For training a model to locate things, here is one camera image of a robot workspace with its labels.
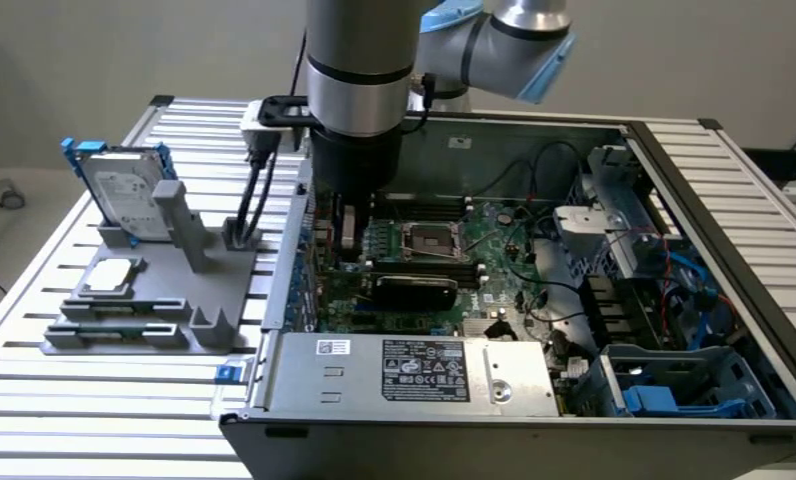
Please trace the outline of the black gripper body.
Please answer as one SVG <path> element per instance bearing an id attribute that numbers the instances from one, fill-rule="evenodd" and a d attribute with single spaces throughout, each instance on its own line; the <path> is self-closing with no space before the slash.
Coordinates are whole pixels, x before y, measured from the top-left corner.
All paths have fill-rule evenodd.
<path id="1" fill-rule="evenodd" d="M 311 130 L 316 179 L 347 198 L 368 198 L 393 180 L 400 161 L 400 126 L 372 137 L 353 137 L 325 127 Z"/>

